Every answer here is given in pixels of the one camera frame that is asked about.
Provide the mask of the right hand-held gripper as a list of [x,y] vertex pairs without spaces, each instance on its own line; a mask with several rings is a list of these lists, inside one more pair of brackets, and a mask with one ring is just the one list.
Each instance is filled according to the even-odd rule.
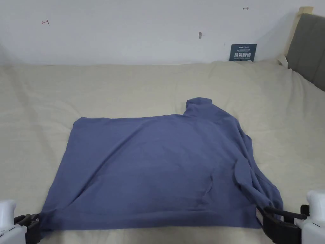
[[[312,190],[307,193],[309,217],[267,206],[263,216],[262,229],[272,241],[302,241],[302,244],[325,243],[325,191]],[[294,219],[294,223],[284,222],[270,214]]]

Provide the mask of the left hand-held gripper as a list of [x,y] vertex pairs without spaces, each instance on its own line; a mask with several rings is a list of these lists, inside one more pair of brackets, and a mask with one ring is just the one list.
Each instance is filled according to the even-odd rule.
[[0,243],[25,244],[26,240],[41,240],[39,214],[26,214],[14,218],[15,208],[14,200],[0,201]]

